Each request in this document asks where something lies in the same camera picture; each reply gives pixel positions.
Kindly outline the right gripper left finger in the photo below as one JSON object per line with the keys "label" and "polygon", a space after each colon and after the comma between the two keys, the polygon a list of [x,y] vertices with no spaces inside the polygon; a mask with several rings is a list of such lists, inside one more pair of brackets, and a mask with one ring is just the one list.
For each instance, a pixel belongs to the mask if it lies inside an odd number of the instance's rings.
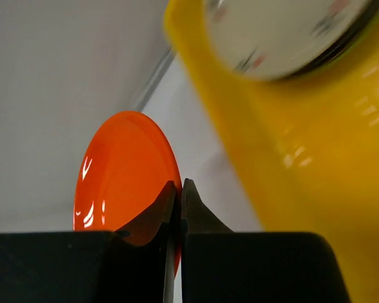
{"label": "right gripper left finger", "polygon": [[172,302],[176,187],[115,231],[0,234],[0,302]]}

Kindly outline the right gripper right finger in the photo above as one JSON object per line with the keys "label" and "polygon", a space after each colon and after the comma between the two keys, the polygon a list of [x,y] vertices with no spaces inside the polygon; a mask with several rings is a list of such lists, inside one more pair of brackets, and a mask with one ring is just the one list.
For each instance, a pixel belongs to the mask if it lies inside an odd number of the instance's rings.
{"label": "right gripper right finger", "polygon": [[181,196],[184,302],[349,302],[329,243],[311,232],[234,232],[186,179]]}

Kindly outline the orange plate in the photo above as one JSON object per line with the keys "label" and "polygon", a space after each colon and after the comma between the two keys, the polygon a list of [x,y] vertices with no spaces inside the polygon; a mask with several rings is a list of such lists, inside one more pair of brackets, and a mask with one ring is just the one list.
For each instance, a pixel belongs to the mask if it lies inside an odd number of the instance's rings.
{"label": "orange plate", "polygon": [[169,181],[176,188],[172,214],[177,222],[182,182],[166,136],[141,112],[113,115],[99,127],[83,156],[73,230],[117,230],[148,208]]}

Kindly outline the cream patterned plate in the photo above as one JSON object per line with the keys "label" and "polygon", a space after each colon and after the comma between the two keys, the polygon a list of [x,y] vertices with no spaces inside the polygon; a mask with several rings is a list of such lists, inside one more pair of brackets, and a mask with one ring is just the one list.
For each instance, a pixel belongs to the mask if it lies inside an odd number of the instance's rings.
{"label": "cream patterned plate", "polygon": [[350,34],[370,1],[204,1],[212,52],[247,78],[286,77]]}

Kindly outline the yellow patterned plate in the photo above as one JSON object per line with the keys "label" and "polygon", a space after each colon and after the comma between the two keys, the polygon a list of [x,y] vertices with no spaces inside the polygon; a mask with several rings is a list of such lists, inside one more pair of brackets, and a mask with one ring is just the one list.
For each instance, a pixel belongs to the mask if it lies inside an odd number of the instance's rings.
{"label": "yellow patterned plate", "polygon": [[353,22],[346,30],[344,30],[342,35],[340,35],[335,42],[332,42],[325,50],[314,58],[314,60],[295,71],[292,75],[309,73],[341,56],[355,41],[357,41],[359,36],[364,32],[378,12],[379,1],[367,1],[358,16],[355,17]]}

